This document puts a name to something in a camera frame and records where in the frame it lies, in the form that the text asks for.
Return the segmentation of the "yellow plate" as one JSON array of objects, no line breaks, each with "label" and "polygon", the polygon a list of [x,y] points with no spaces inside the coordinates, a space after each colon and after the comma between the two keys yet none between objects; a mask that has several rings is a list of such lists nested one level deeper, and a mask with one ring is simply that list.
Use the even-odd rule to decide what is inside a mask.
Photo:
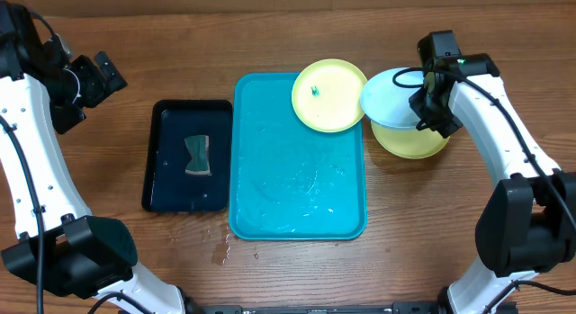
[{"label": "yellow plate", "polygon": [[308,65],[292,87],[292,107],[302,123],[313,130],[340,132],[365,115],[360,96],[367,78],[355,65],[328,58]]},{"label": "yellow plate", "polygon": [[373,134],[379,144],[397,157],[422,159],[441,151],[449,141],[436,131],[388,129],[371,121]]}]

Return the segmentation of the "light blue plate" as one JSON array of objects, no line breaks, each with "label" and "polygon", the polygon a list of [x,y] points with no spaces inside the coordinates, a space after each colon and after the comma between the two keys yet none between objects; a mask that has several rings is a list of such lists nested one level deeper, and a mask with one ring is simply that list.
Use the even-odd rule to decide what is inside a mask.
[{"label": "light blue plate", "polygon": [[409,98],[423,85],[421,72],[409,72],[397,77],[403,85],[415,88],[403,88],[395,85],[392,78],[404,67],[383,71],[372,77],[361,93],[361,106],[364,113],[377,124],[393,130],[414,129],[419,117],[410,108]]}]

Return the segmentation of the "green sponge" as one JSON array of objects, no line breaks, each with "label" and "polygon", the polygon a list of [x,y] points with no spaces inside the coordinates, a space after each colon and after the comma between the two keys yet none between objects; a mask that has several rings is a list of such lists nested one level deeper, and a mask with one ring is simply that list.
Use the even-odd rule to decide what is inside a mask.
[{"label": "green sponge", "polygon": [[210,175],[209,137],[194,135],[187,137],[184,143],[190,155],[185,172],[189,175]]}]

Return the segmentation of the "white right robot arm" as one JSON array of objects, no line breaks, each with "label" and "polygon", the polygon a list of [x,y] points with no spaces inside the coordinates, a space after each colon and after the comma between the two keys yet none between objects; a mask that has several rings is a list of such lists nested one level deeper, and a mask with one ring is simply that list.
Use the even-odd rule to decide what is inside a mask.
[{"label": "white right robot arm", "polygon": [[494,186],[475,228],[478,257],[446,288],[444,310],[497,313],[519,286],[575,257],[575,175],[532,138],[489,55],[464,55],[452,31],[422,38],[418,54],[417,129],[444,138],[466,129]]}]

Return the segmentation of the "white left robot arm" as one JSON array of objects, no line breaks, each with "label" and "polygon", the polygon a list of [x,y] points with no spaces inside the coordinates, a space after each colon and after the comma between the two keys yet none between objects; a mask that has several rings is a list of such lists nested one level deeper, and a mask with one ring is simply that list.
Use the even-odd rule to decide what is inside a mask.
[{"label": "white left robot arm", "polygon": [[51,293],[110,302],[126,313],[193,313],[194,302],[138,259],[119,220],[96,217],[77,191],[58,143],[126,81],[104,52],[73,57],[41,17],[1,4],[1,163],[13,199],[17,243],[6,269]]}]

